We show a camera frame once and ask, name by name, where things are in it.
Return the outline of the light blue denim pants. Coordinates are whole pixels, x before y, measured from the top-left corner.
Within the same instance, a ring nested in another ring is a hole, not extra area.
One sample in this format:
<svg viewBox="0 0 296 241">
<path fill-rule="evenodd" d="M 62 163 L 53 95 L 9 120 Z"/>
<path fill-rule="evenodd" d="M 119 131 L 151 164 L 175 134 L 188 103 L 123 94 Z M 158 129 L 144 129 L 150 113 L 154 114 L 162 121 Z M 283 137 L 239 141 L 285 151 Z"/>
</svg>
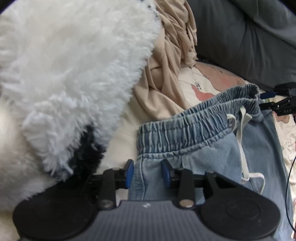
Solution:
<svg viewBox="0 0 296 241">
<path fill-rule="evenodd" d="M 255 84 L 235 86 L 166 120 L 138 130 L 130 200 L 171 197 L 161 161 L 194 174 L 215 171 L 272 200 L 281 211 L 277 238 L 291 236 L 292 198 L 273 115 L 261 110 Z"/>
</svg>

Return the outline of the cream plain cloth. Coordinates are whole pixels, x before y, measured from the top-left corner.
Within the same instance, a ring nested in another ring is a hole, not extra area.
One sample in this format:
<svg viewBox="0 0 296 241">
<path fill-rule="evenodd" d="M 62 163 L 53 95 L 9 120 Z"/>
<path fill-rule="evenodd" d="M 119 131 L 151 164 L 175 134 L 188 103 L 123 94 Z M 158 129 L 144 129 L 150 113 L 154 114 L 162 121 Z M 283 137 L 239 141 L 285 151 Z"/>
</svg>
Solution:
<svg viewBox="0 0 296 241">
<path fill-rule="evenodd" d="M 132 97 L 96 173 L 102 174 L 110 168 L 121 168 L 129 159 L 136 161 L 138 129 L 152 120 L 138 100 Z"/>
</svg>

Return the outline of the dark grey pillow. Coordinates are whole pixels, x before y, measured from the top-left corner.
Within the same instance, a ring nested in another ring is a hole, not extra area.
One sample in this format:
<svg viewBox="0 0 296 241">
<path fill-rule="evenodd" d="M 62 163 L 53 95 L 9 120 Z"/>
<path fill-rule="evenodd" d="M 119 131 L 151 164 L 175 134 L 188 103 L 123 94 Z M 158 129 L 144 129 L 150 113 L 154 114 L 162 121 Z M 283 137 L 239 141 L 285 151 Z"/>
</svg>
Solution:
<svg viewBox="0 0 296 241">
<path fill-rule="evenodd" d="M 295 10 L 282 1 L 189 1 L 199 57 L 264 90 L 295 82 Z"/>
</svg>

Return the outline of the cream bear print bedsheet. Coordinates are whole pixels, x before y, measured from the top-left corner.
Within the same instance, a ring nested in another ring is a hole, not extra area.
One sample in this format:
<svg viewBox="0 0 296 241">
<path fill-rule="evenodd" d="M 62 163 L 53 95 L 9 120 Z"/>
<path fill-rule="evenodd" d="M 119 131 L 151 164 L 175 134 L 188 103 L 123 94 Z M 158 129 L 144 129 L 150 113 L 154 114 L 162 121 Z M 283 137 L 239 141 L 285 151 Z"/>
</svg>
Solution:
<svg viewBox="0 0 296 241">
<path fill-rule="evenodd" d="M 183 67 L 178 76 L 179 85 L 189 107 L 196 106 L 215 95 L 234 86 L 243 86 L 244 80 L 217 66 L 196 63 L 192 68 Z M 275 112 L 267 112 L 261 127 L 269 127 L 271 134 L 258 136 L 246 154 L 251 164 L 259 157 L 268 161 L 261 164 L 260 172 L 266 177 L 267 186 L 273 182 L 287 184 L 288 168 L 295 157 L 295 123 L 291 115 L 278 116 Z M 196 166 L 194 172 L 216 171 L 234 181 L 240 181 L 241 161 L 236 137 L 230 134 L 224 140 L 211 143 L 197 150 L 191 159 Z"/>
</svg>

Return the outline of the beige crumpled garment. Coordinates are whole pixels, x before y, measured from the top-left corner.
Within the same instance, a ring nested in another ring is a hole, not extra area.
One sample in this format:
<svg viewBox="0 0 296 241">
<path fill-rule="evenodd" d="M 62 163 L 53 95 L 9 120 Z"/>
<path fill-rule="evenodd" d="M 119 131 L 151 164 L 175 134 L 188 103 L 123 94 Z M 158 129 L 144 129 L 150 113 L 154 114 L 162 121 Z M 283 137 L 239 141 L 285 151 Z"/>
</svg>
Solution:
<svg viewBox="0 0 296 241">
<path fill-rule="evenodd" d="M 133 93 L 154 119 L 162 120 L 189 108 L 178 76 L 197 60 L 197 27 L 187 1 L 156 1 L 162 23 L 151 58 Z"/>
</svg>

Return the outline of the white black fluffy plush blanket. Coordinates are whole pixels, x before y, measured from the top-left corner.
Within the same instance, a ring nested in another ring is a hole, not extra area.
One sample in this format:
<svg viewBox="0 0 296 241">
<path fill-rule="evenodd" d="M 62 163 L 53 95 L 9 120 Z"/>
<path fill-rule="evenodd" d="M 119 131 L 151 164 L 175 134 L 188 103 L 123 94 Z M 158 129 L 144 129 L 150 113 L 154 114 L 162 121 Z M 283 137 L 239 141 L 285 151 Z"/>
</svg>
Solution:
<svg viewBox="0 0 296 241">
<path fill-rule="evenodd" d="M 154 1 L 13 1 L 1 13 L 1 210 L 104 152 L 152 55 Z"/>
</svg>

